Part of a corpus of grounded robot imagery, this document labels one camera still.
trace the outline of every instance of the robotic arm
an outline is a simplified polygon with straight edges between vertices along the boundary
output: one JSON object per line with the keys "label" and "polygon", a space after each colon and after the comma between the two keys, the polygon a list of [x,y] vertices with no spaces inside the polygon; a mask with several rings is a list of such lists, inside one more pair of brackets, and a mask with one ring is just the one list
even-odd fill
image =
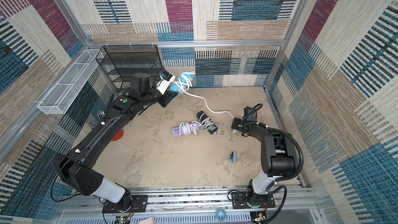
{"label": "robotic arm", "polygon": [[[155,103],[166,107],[182,92],[178,91],[176,85],[173,86],[175,91],[173,87],[167,89],[174,79],[172,74],[165,71],[161,75],[161,81],[156,85],[146,73],[133,75],[130,79],[130,88],[127,89],[128,96],[126,96],[127,91],[118,96],[109,105],[99,124],[76,147],[66,155],[57,154],[55,156],[53,164],[62,181],[82,195],[93,195],[106,199],[103,212],[106,206],[112,212],[128,211],[134,202],[130,191],[106,179],[100,173],[92,170],[92,167],[117,132],[137,114],[141,114]],[[258,104],[254,108],[246,107],[242,119],[234,118],[231,126],[232,129],[242,132],[242,136],[252,136],[261,142],[262,167],[259,175],[249,182],[246,194],[238,192],[235,197],[235,201],[239,199],[240,202],[245,201],[245,204],[233,204],[234,208],[259,207],[261,203],[269,200],[270,194],[278,190],[270,191],[271,187],[278,181],[295,178],[303,166],[301,149],[290,134],[257,122],[257,111],[261,107],[262,104]],[[284,153],[276,153],[276,150],[281,150]]]}
{"label": "robotic arm", "polygon": [[261,142],[262,170],[246,187],[245,201],[249,207],[259,207],[267,202],[268,195],[276,192],[270,192],[271,187],[279,181],[295,178],[303,167],[301,148],[291,134],[257,122],[257,111],[261,107],[262,104],[254,108],[246,107],[242,119],[234,118],[231,126],[231,129],[242,132],[242,136],[252,136]]}
{"label": "robotic arm", "polygon": [[132,199],[130,191],[92,170],[98,157],[112,138],[137,114],[149,106],[159,103],[166,107],[178,95],[167,90],[174,76],[168,72],[161,75],[156,85],[146,73],[137,73],[130,79],[128,96],[118,96],[109,105],[99,124],[77,146],[66,155],[57,154],[53,159],[63,182],[82,195],[94,195],[112,202],[112,208],[119,212],[127,211]]}

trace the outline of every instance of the wire mesh shelf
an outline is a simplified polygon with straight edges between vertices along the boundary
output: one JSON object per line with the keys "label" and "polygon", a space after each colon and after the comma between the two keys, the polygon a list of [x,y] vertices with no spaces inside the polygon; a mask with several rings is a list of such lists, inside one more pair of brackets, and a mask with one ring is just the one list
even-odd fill
{"label": "wire mesh shelf", "polygon": [[148,73],[156,80],[164,71],[156,45],[103,46],[99,54],[96,60],[117,92],[130,87],[130,77],[135,73]]}
{"label": "wire mesh shelf", "polygon": [[65,114],[94,72],[99,49],[85,50],[44,97],[38,108],[45,114]]}

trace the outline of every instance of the white cable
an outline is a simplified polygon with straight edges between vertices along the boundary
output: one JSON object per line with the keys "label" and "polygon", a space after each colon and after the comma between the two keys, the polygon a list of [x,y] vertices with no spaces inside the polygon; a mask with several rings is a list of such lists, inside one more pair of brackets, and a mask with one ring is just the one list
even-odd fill
{"label": "white cable", "polygon": [[188,93],[187,91],[188,91],[189,87],[192,86],[192,82],[191,82],[191,81],[189,80],[189,78],[185,75],[185,73],[186,73],[186,74],[189,74],[189,75],[194,75],[194,74],[195,74],[195,72],[183,72],[183,73],[181,73],[181,74],[178,76],[178,80],[175,81],[174,84],[176,84],[177,87],[179,87],[179,88],[181,89],[182,93],[186,93],[186,94],[188,94],[188,95],[190,95],[190,96],[204,99],[207,109],[208,109],[209,111],[211,111],[212,113],[224,113],[224,112],[226,112],[226,113],[228,113],[232,118],[234,118],[234,116],[233,116],[230,112],[228,112],[228,111],[222,111],[222,112],[214,112],[214,111],[212,111],[212,110],[209,108],[209,106],[207,105],[207,101],[206,101],[205,98],[203,98],[203,97],[201,97],[201,96],[197,96],[197,95],[193,95],[193,94]]}
{"label": "white cable", "polygon": [[193,134],[196,136],[197,135],[197,133],[196,133],[196,127],[193,125],[193,126],[191,126],[191,127],[189,127],[189,124],[190,123],[188,123],[188,122],[181,122],[180,123],[180,136],[181,136],[181,130],[182,130],[182,133],[184,134],[184,135],[190,135],[191,134],[191,132],[193,132]]}
{"label": "white cable", "polygon": [[203,115],[205,115],[205,113],[202,113],[202,115],[199,117],[199,122],[197,122],[197,121],[192,121],[192,122],[198,123],[198,125],[202,126],[203,129],[205,129],[205,131],[207,131],[211,125],[218,125],[218,130],[217,130],[217,133],[216,133],[216,134],[218,134],[220,132],[220,125],[218,123],[212,122],[210,120],[210,117],[207,117],[207,118],[202,120],[202,116]]}

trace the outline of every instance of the metal rail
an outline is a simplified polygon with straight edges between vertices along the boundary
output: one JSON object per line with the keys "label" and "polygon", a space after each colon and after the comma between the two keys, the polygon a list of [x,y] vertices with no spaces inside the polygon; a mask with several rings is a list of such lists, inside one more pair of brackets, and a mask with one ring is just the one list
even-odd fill
{"label": "metal rail", "polygon": [[[302,188],[300,185],[286,186],[288,192],[283,209],[320,208],[319,201],[312,188]],[[232,202],[226,196],[228,191],[232,189],[245,191],[246,187],[141,188],[139,190],[131,190],[131,192],[132,195],[148,195],[146,212],[136,213],[137,215],[201,213],[215,211],[216,208],[223,208],[227,212],[242,211],[233,209]],[[275,198],[276,207],[269,208],[269,210],[278,208],[283,192],[277,192],[273,197]],[[55,217],[97,216],[98,213],[101,213],[102,207],[103,204],[98,201],[98,197],[79,195],[60,202]],[[253,209],[248,208],[243,211],[253,211]]]}
{"label": "metal rail", "polygon": [[261,47],[283,46],[284,40],[225,40],[225,41],[172,41],[172,42],[102,42],[88,44],[90,48],[107,45],[156,45],[157,47]]}

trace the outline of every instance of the white wire basket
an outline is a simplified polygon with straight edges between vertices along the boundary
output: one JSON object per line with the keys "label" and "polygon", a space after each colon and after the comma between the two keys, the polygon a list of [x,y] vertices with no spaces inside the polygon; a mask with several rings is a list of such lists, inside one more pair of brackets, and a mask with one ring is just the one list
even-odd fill
{"label": "white wire basket", "polygon": [[95,58],[101,56],[103,57],[99,49],[83,51],[47,93],[38,108],[45,114],[65,114],[98,66]]}

